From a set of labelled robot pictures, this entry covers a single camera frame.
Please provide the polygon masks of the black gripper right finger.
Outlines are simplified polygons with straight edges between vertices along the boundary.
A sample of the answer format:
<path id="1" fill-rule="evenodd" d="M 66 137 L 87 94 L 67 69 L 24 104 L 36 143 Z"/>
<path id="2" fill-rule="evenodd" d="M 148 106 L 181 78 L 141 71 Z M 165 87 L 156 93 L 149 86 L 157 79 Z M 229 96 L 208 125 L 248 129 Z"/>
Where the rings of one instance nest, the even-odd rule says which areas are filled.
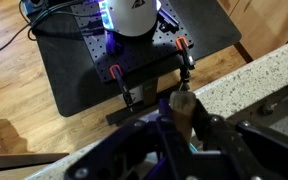
<path id="1" fill-rule="evenodd" d="M 288 180 L 288 136 L 268 127 L 239 121 L 230 125 L 209 113 L 197 99 L 193 129 L 203 150 L 218 150 L 239 180 Z"/>

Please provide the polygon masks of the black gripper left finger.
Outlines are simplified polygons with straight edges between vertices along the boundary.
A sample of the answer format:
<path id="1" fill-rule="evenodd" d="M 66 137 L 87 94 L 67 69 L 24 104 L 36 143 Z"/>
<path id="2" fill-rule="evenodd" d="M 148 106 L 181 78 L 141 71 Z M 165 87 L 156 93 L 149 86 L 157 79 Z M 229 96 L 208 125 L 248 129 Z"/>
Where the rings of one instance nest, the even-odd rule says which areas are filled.
<path id="1" fill-rule="evenodd" d="M 64 173 L 64 180 L 139 180 L 137 168 L 148 154 L 157 163 L 144 180 L 184 180 L 191 152 L 175 128 L 166 99 L 159 101 L 159 113 L 150 121 L 133 120 L 105 138 Z"/>

